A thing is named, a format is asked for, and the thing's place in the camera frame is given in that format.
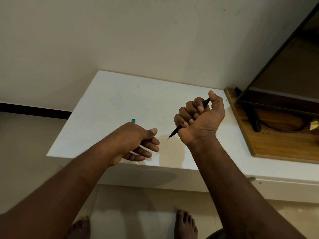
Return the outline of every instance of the wooden board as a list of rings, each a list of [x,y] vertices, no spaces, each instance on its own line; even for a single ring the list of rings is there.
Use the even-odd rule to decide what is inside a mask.
[[[226,88],[225,94],[252,156],[319,163],[319,129],[305,128],[301,132],[286,133],[261,125],[261,132],[254,132],[241,105],[235,103],[235,91]],[[257,110],[259,118],[274,127],[295,130],[303,124],[301,118],[289,113]]]

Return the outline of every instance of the black baseboard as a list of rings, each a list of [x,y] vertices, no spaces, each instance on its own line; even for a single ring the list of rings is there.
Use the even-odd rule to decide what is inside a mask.
[[[52,117],[66,120],[70,117],[72,113],[61,110],[39,108],[33,106],[14,105],[8,103],[0,103],[0,112],[10,112],[40,117]]]

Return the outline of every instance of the black pen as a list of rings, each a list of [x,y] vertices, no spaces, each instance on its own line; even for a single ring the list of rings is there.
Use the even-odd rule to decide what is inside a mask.
[[[203,102],[204,109],[205,109],[205,106],[207,106],[209,102],[210,102],[210,98],[208,98],[207,100],[205,100]],[[175,128],[175,130],[171,133],[171,135],[168,138],[171,138],[172,136],[174,136],[181,128],[183,128],[183,127],[181,125],[178,125],[177,128]]]

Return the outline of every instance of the hand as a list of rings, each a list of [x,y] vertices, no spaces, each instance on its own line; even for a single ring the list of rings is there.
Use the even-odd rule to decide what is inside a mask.
[[[154,137],[156,133],[156,128],[145,130],[139,125],[128,122],[110,133],[99,143],[103,145],[107,142],[115,151],[116,155],[111,159],[110,166],[117,165],[122,158],[130,161],[143,161],[145,158],[150,158],[152,154],[140,147],[140,145],[154,152],[159,150],[157,145],[160,142]]]
[[[176,126],[184,127],[178,131],[178,135],[187,146],[197,139],[215,136],[225,117],[223,99],[212,90],[208,92],[208,95],[212,103],[211,109],[209,105],[204,108],[204,99],[197,97],[194,101],[187,102],[185,107],[181,107],[179,114],[174,117]]]

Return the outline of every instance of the television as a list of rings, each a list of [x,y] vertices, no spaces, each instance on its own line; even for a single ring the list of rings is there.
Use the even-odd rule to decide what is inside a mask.
[[[319,117],[319,3],[236,103]]]

